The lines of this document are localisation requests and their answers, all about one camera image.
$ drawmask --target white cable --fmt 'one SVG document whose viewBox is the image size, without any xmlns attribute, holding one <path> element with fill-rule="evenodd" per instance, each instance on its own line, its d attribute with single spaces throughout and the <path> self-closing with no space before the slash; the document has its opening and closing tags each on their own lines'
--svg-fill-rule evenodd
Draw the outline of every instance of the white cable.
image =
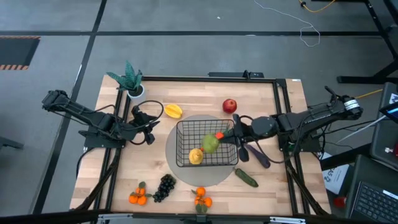
<svg viewBox="0 0 398 224">
<path fill-rule="evenodd" d="M 345 139 L 347 139 L 347 138 L 353 136 L 354 134 L 356 134 L 356 133 L 358 133 L 358 132 L 360 132 L 360 131 L 363 131 L 363 130 L 365 130 L 366 128 L 368 128 L 368 127 L 370 127 L 370 126 L 376 124 L 377 122 L 381 121 L 381 120 L 384 119 L 385 117 L 386 117 L 386 116 L 384 115 L 384 116 L 382 116 L 381 118 L 379 118 L 379 119 L 373 121 L 372 123 L 368 124 L 366 127 L 361 128 L 361 129 L 357 130 L 356 132 L 351 133 L 351 134 L 345 136 L 344 138 L 340 139 L 336 144 L 338 144 L 339 142 L 341 142 L 341 141 L 343 141 L 343 140 L 345 140 Z"/>
<path fill-rule="evenodd" d="M 294 19 L 296 19 L 296 20 L 298 20 L 298 21 L 301 21 L 301 22 L 303 22 L 303 23 L 305 23 L 305 24 L 310 25 L 309 27 L 302 27 L 302 28 L 300 29 L 300 40 L 301 40 L 302 42 L 304 42 L 304 44 L 305 44 L 307 47 L 314 47 L 314 46 L 316 46 L 316 45 L 318 45 L 318 44 L 321 43 L 321 33 L 319 33 L 319 31 L 317 31 L 316 28 L 315 28 L 311 23 L 305 22 L 305 21 L 302 20 L 302 19 L 299 19 L 299 18 L 297 18 L 297 17 L 295 17 L 295 16 L 292 16 L 292 15 L 287 14 L 287 13 L 284 13 L 284 12 L 280 12 L 280 11 L 278 11 L 278 10 L 276 10 L 276 9 L 269 8 L 269 7 L 264 7 L 264 6 L 260 5 L 258 2 L 256 2 L 256 0 L 253 0 L 253 1 L 254 1 L 257 5 L 259 5 L 260 7 L 262 7 L 263 9 L 270 9 L 270 10 L 272 10 L 272 11 L 278 12 L 278 13 L 280 13 L 280 14 L 282 14 L 282 15 L 285 15 L 285 16 L 290 16 L 291 18 L 294 18 Z M 303 37 L 302 37 L 302 34 L 303 34 L 302 31 L 303 31 L 303 29 L 314 29 L 315 32 L 318 33 L 318 43 L 313 44 L 313 45 L 308 45 L 308 44 L 306 43 L 306 41 L 303 40 Z"/>
</svg>

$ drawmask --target green pear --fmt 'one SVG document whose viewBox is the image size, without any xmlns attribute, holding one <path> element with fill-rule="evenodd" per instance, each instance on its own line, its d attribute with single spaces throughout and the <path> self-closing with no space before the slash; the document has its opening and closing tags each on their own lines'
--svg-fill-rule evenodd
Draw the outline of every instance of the green pear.
<svg viewBox="0 0 398 224">
<path fill-rule="evenodd" d="M 207 134 L 203 138 L 203 150 L 207 153 L 214 153 L 219 144 L 220 142 L 214 134 Z"/>
</svg>

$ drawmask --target wire basket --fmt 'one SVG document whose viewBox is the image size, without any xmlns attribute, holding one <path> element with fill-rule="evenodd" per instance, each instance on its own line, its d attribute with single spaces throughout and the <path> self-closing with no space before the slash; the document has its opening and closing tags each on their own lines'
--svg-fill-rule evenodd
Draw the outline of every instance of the wire basket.
<svg viewBox="0 0 398 224">
<path fill-rule="evenodd" d="M 199 165 L 191 164 L 189 152 L 202 147 L 202 139 L 207 134 L 215 134 L 231 129 L 234 122 L 230 119 L 202 121 L 180 121 L 177 123 L 176 163 L 179 167 L 233 166 L 238 163 L 238 150 L 235 144 L 220 143 L 214 153 L 203 152 Z"/>
</svg>

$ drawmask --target artificial plant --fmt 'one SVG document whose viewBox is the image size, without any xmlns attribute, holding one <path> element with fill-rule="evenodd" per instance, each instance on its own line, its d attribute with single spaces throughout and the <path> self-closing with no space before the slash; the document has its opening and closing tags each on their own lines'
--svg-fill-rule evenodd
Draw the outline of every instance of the artificial plant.
<svg viewBox="0 0 398 224">
<path fill-rule="evenodd" d="M 138 70 L 136 74 L 134 69 L 132 68 L 130 62 L 126 61 L 126 76 L 119 76 L 113 72 L 107 72 L 111 78 L 116 80 L 120 84 L 120 90 L 128 90 L 128 91 L 137 91 L 139 85 L 141 84 L 142 80 L 142 72 Z"/>
</svg>

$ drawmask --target laptop keyboard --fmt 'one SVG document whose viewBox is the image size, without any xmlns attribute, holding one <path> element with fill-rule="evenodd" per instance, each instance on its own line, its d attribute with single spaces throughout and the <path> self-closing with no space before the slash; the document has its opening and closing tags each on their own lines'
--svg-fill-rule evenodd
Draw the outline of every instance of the laptop keyboard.
<svg viewBox="0 0 398 224">
<path fill-rule="evenodd" d="M 379 222 L 398 223 L 398 196 L 361 182 L 354 210 Z"/>
</svg>

